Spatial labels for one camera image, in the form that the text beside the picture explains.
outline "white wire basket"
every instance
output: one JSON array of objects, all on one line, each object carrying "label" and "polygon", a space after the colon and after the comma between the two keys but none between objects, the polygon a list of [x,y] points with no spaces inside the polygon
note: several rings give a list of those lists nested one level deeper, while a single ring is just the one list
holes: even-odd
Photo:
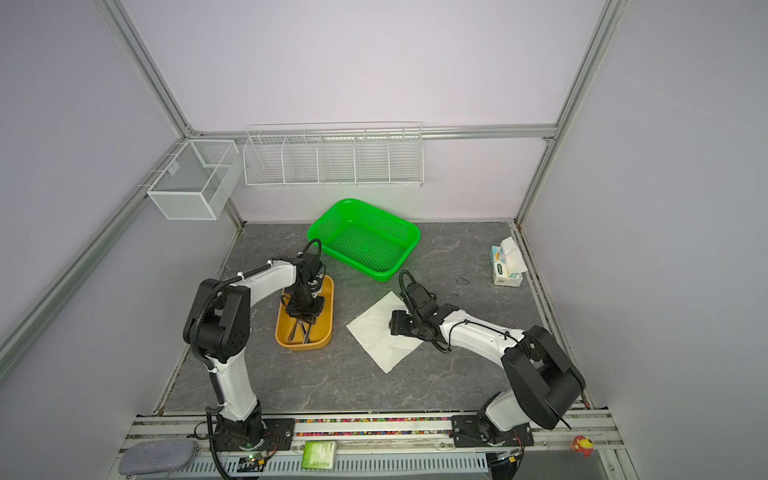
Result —
[{"label": "white wire basket", "polygon": [[147,194],[168,220],[216,220],[243,174],[232,140],[188,140]]},{"label": "white wire basket", "polygon": [[424,183],[421,124],[344,128],[348,126],[314,124],[303,130],[290,129],[295,125],[247,127],[248,139],[243,146],[246,184],[291,188]]}]

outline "robotic arm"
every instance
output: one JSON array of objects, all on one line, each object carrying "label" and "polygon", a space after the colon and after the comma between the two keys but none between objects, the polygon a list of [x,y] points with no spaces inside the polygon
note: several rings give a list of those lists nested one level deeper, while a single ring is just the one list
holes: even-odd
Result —
[{"label": "robotic arm", "polygon": [[[403,277],[410,279],[404,285]],[[413,336],[431,342],[443,353],[462,346],[502,367],[511,389],[491,397],[478,412],[477,440],[502,444],[513,427],[535,422],[553,429],[586,383],[554,337],[540,326],[528,331],[508,329],[469,315],[449,303],[438,306],[437,297],[414,281],[407,270],[400,273],[400,290],[408,312],[392,312],[392,335]],[[537,368],[533,362],[540,362]]]},{"label": "robotic arm", "polygon": [[[308,253],[313,243],[317,254]],[[261,405],[248,379],[243,350],[250,336],[250,309],[259,300],[285,290],[290,295],[286,312],[296,321],[315,323],[325,299],[317,296],[325,271],[315,239],[296,257],[269,260],[266,265],[238,273],[227,280],[208,279],[200,284],[184,327],[184,341],[208,369],[218,407],[206,408],[217,416],[216,436],[226,445],[253,449],[264,438]]]}]

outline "gray cushion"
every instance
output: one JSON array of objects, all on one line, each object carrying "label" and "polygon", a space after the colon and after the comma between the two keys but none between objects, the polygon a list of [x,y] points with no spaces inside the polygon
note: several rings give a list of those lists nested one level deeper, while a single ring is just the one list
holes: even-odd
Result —
[{"label": "gray cushion", "polygon": [[194,457],[197,446],[189,439],[157,440],[134,445],[120,460],[120,475],[167,472],[187,465]]}]

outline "white napkin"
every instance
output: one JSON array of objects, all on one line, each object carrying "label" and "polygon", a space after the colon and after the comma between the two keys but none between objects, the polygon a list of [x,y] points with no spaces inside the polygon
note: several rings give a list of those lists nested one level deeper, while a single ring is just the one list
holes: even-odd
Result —
[{"label": "white napkin", "polygon": [[389,373],[422,343],[410,336],[389,333],[393,310],[407,309],[394,292],[389,292],[346,326],[384,373]]},{"label": "white napkin", "polygon": [[506,257],[506,269],[509,273],[523,273],[528,271],[528,267],[525,266],[523,260],[523,254],[520,252],[518,245],[512,237],[507,237],[502,240],[502,251]]}]

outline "green plastic basket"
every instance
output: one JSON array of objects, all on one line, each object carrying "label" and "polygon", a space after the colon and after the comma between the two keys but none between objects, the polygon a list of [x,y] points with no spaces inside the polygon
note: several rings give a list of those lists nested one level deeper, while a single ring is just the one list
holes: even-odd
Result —
[{"label": "green plastic basket", "polygon": [[360,200],[336,202],[306,232],[323,252],[379,282],[392,278],[422,233],[411,222]]}]

